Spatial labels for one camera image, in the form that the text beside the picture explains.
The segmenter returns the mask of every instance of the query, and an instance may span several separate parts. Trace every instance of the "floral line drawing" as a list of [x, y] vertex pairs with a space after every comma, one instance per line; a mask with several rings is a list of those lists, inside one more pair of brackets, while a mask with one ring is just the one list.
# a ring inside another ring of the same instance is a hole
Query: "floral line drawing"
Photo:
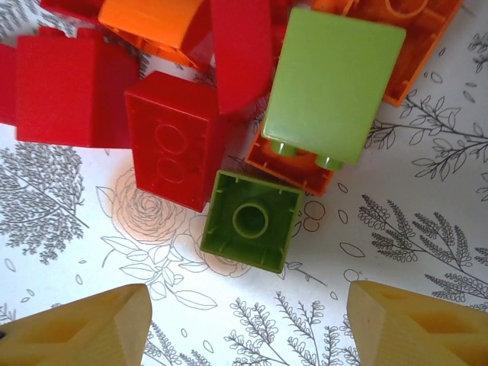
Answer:
[[[240, 319], [240, 323], [246, 328], [250, 339], [244, 335], [238, 335], [234, 329], [224, 339], [230, 343], [230, 348], [235, 350], [239, 357], [232, 363], [233, 366], [255, 365], [271, 366], [273, 364], [295, 365], [299, 361], [303, 366], [339, 366], [344, 362], [349, 365], [359, 366], [357, 351], [352, 347], [340, 347], [339, 328], [337, 326], [323, 327], [323, 348], [317, 334], [317, 327], [322, 323], [325, 307], [318, 301], [313, 301], [309, 307], [298, 302], [297, 310], [287, 302], [281, 292], [276, 293], [277, 307], [282, 313], [282, 319], [289, 322], [297, 336], [290, 336], [287, 345], [296, 355], [294, 362], [287, 361], [285, 356], [277, 351], [274, 345], [275, 336], [278, 334], [276, 320], [271, 318], [270, 311], [264, 305], [255, 303], [248, 306], [245, 301], [236, 299], [230, 304], [234, 310], [234, 316]], [[341, 330], [350, 334], [348, 322], [343, 323]]]
[[[155, 334], [161, 348], [154, 343]], [[191, 351], [194, 359], [183, 353], [177, 355], [175, 346], [171, 344], [166, 334], [154, 322], [151, 322], [149, 328], [146, 345], [144, 346], [144, 355], [163, 366], [174, 366], [182, 364], [182, 362], [187, 366], [211, 366], [210, 362], [195, 350]]]
[[484, 194], [483, 198], [481, 198], [481, 202], [488, 202], [488, 172], [483, 173], [481, 178], [485, 181], [486, 186], [478, 188], [476, 193]]
[[6, 258], [4, 260], [4, 263], [5, 263], [5, 267], [9, 270], [9, 271], [12, 271], [12, 272], [16, 272], [17, 269], [15, 268], [15, 265], [14, 265], [14, 262], [9, 259], [9, 258]]
[[17, 143], [0, 149], [0, 234], [6, 246], [21, 247], [48, 265], [88, 225], [76, 215], [85, 190], [82, 159], [68, 146]]
[[17, 319], [17, 310], [11, 311], [8, 309], [7, 303], [0, 306], [0, 325], [13, 322]]
[[320, 228], [320, 221], [325, 215], [326, 208], [321, 202], [316, 200], [308, 201], [305, 206], [303, 206], [303, 210], [298, 211], [293, 237], [298, 235], [302, 228], [309, 233], [318, 231]]
[[[488, 300], [488, 282], [467, 271], [467, 268], [474, 265], [474, 261], [486, 265], [487, 248], [475, 248], [480, 255], [474, 256], [473, 261], [462, 229], [458, 225], [453, 227], [440, 213], [434, 213], [434, 220], [416, 213], [416, 220], [410, 224], [394, 202], [388, 201], [389, 208], [385, 208], [367, 195], [362, 197], [366, 206], [359, 208], [358, 217], [376, 230], [371, 234], [374, 239], [371, 244], [379, 254], [397, 262], [416, 262], [420, 255], [430, 255], [459, 273], [446, 273], [445, 280], [426, 274], [427, 279], [442, 289], [433, 291], [432, 296], [459, 303], [464, 303], [466, 296]], [[488, 308], [488, 302], [475, 307]]]
[[354, 246], [348, 242], [341, 242], [339, 243], [339, 246], [345, 254], [350, 255], [351, 257], [364, 258], [366, 256], [365, 253], [357, 246]]
[[323, 281], [318, 279], [317, 277], [312, 276], [311, 274], [305, 272], [303, 269], [301, 269], [303, 263], [300, 262], [285, 262], [285, 266], [283, 267], [283, 271], [281, 273], [278, 273], [278, 277], [284, 280], [286, 278], [287, 271], [296, 271], [301, 273], [305, 277], [305, 281], [310, 282], [310, 280], [314, 280], [315, 282], [318, 282], [324, 287], [328, 287], [329, 285], [325, 284]]
[[[430, 176], [433, 179], [436, 175], [444, 181], [449, 174], [457, 172], [467, 161], [469, 156], [476, 159], [481, 158], [483, 162], [488, 162], [488, 136], [485, 136], [483, 129], [477, 123], [473, 123], [473, 132], [462, 132], [456, 128], [456, 118], [461, 108], [444, 107], [445, 97], [440, 97], [434, 104], [432, 96], [428, 95], [420, 102], [413, 100], [417, 90], [412, 90], [403, 103], [401, 119], [410, 117], [408, 125], [384, 123], [379, 120], [373, 122], [373, 126], [368, 134], [365, 148], [369, 148], [373, 143], [377, 144], [378, 149], [389, 149], [396, 139], [396, 130], [412, 130], [414, 134], [410, 138], [409, 145], [415, 146], [425, 137], [433, 137], [435, 152], [433, 159], [421, 158], [412, 161], [413, 165], [421, 167], [421, 171], [416, 174], [417, 178]], [[456, 136], [456, 143], [436, 137]]]
[[198, 310], [210, 310], [217, 303], [205, 294], [180, 289], [185, 272], [206, 270], [232, 278], [244, 275], [250, 267], [203, 253], [200, 241], [205, 216], [137, 189], [134, 169], [123, 173], [114, 187], [97, 187], [104, 214], [120, 236], [102, 236], [111, 247], [101, 266], [112, 253], [124, 256], [129, 264], [119, 267], [126, 275], [144, 281], [153, 300], [172, 295], [178, 302]]
[[476, 33], [467, 47], [469, 51], [476, 51], [478, 56], [473, 58], [476, 65], [476, 73], [480, 73], [485, 63], [488, 63], [488, 32], [483, 36]]

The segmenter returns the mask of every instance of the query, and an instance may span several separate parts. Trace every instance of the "leaf drawing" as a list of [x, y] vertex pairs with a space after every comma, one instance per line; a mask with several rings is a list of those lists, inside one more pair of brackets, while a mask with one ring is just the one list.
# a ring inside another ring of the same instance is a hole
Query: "leaf drawing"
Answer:
[[[286, 344], [293, 352], [289, 355], [281, 354], [282, 348], [276, 346], [275, 335], [278, 328], [273, 319], [272, 311], [264, 305], [255, 303], [248, 306], [245, 301], [237, 298], [230, 304], [243, 327], [247, 336], [240, 335], [234, 329], [224, 339], [230, 343], [230, 348], [235, 350], [237, 357], [233, 365], [296, 365], [304, 366], [340, 366], [347, 360], [343, 348], [340, 347], [339, 328], [337, 326], [321, 326], [325, 307], [317, 300], [306, 306], [298, 301], [296, 309], [292, 307], [287, 298], [277, 292], [277, 308], [283, 314], [283, 319], [294, 331], [294, 335], [288, 336]], [[350, 350], [357, 356], [355, 348]]]
[[[488, 300], [488, 282], [467, 270], [474, 265], [473, 256], [467, 237], [458, 225], [452, 226], [438, 212], [434, 212], [433, 218], [416, 213], [416, 220], [410, 224], [401, 209], [388, 201], [396, 217], [396, 222], [393, 222], [382, 206], [366, 195], [363, 195], [363, 199], [367, 206], [359, 208], [358, 217], [376, 230], [371, 234], [374, 239], [371, 244], [379, 254], [398, 262], [416, 262], [421, 255], [431, 256], [456, 271], [445, 274], [445, 279], [425, 275], [441, 288], [441, 291], [433, 291], [433, 296], [461, 303], [466, 301], [467, 296]], [[413, 232], [413, 227], [418, 230], [418, 235]], [[475, 250], [481, 254], [474, 256], [475, 261], [486, 265], [488, 249]]]
[[210, 310], [217, 306], [217, 303], [210, 297], [196, 291], [176, 291], [173, 294], [180, 303], [194, 309]]
[[112, 205], [114, 204], [115, 192], [107, 187], [97, 187], [97, 199], [105, 216], [112, 217]]
[[[484, 135], [479, 123], [473, 122], [472, 132], [460, 130], [457, 118], [461, 108], [446, 106], [445, 97], [439, 99], [428, 95], [416, 99], [417, 90], [412, 90], [403, 103], [400, 119], [405, 123], [386, 123], [375, 120], [368, 134], [365, 148], [375, 145], [378, 149], [387, 146], [389, 136], [402, 130], [408, 133], [410, 146], [422, 142], [432, 143], [433, 157], [418, 158], [412, 161], [420, 167], [417, 178], [440, 178], [444, 181], [449, 175], [458, 172], [468, 159], [488, 162], [488, 136]], [[473, 96], [464, 91], [464, 97], [474, 103]]]
[[48, 265], [88, 226], [76, 214], [85, 189], [82, 160], [68, 146], [17, 143], [0, 149], [0, 234]]
[[484, 180], [484, 187], [478, 188], [476, 193], [481, 194], [483, 197], [481, 198], [482, 202], [488, 202], [488, 172], [483, 173], [481, 178]]
[[480, 73], [485, 63], [488, 62], [488, 32], [483, 36], [476, 33], [468, 49], [469, 51], [476, 52], [477, 56], [473, 58], [473, 62], [476, 65], [476, 73]]
[[188, 366], [212, 366], [204, 356], [195, 350], [191, 350], [192, 357], [183, 353], [178, 354], [168, 336], [153, 321], [144, 346], [144, 355], [157, 364], [163, 365], [167, 365], [165, 362], [168, 362], [169, 365], [180, 365], [184, 362]]
[[120, 267], [120, 270], [126, 275], [137, 278], [138, 280], [150, 280], [155, 275], [154, 270], [144, 263], [126, 265], [124, 267]]
[[13, 322], [17, 319], [17, 310], [11, 311], [8, 309], [7, 303], [0, 305], [0, 325]]
[[350, 255], [351, 257], [364, 258], [366, 256], [364, 252], [360, 250], [357, 246], [353, 246], [348, 242], [341, 242], [339, 246], [345, 254]]
[[17, 270], [15, 269], [15, 265], [14, 265], [14, 262], [8, 258], [6, 258], [4, 260], [4, 263], [5, 263], [5, 267], [7, 267], [7, 269], [9, 271], [12, 271], [12, 272], [16, 272]]

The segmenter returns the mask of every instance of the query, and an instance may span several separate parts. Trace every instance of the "toy building block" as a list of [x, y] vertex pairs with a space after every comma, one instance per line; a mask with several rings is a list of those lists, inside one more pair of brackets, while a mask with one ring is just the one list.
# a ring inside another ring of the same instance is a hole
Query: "toy building block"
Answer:
[[234, 114], [267, 94], [273, 73], [270, 0], [211, 0], [220, 113]]
[[406, 28], [384, 95], [398, 107], [462, 5], [463, 0], [317, 0], [313, 9]]
[[488, 364], [488, 313], [370, 281], [347, 311], [361, 366]]
[[0, 124], [15, 125], [15, 48], [0, 43]]
[[204, 71], [213, 54], [210, 0], [105, 0], [98, 20], [144, 52]]
[[298, 150], [296, 156], [283, 156], [271, 150], [271, 141], [255, 135], [246, 162], [316, 196], [326, 192], [333, 172], [315, 163], [316, 155]]
[[98, 13], [104, 0], [41, 0], [40, 6], [68, 21], [86, 21], [99, 25]]
[[201, 250], [280, 273], [303, 192], [219, 171]]
[[231, 123], [217, 91], [153, 72], [126, 92], [137, 187], [201, 212]]
[[0, 364], [140, 365], [151, 315], [144, 284], [55, 307], [0, 326]]
[[405, 30], [294, 8], [262, 136], [281, 155], [317, 154], [339, 170], [358, 162]]
[[68, 38], [41, 27], [39, 37], [20, 36], [17, 139], [128, 148], [124, 91], [138, 80], [138, 62], [97, 30], [80, 28]]

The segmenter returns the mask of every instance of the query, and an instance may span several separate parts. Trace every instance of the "lime green building block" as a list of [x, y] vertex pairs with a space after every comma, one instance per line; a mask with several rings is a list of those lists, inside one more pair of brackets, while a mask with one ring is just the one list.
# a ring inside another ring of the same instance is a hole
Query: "lime green building block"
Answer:
[[405, 39], [402, 28], [294, 8], [262, 136], [339, 170], [355, 164]]
[[280, 273], [303, 192], [219, 171], [201, 250]]

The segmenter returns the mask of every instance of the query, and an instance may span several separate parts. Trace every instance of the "flower drawing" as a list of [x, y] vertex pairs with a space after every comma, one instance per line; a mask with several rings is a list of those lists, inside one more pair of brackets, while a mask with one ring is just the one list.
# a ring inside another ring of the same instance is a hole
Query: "flower drawing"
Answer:
[[142, 244], [169, 245], [185, 221], [186, 209], [137, 189], [133, 169], [115, 185], [111, 218], [115, 229]]
[[101, 209], [111, 218], [119, 236], [102, 236], [111, 247], [129, 261], [119, 269], [144, 281], [153, 300], [173, 296], [187, 307], [209, 310], [215, 301], [200, 292], [184, 290], [185, 273], [198, 274], [210, 269], [217, 275], [239, 277], [249, 266], [208, 255], [200, 250], [204, 215], [194, 212], [136, 186], [134, 169], [123, 173], [114, 189], [97, 187]]
[[178, 253], [189, 261], [204, 262], [209, 269], [219, 275], [230, 277], [244, 275], [250, 266], [200, 250], [204, 226], [204, 215], [197, 215], [190, 219], [188, 223], [189, 234], [181, 234], [175, 240], [175, 249]]

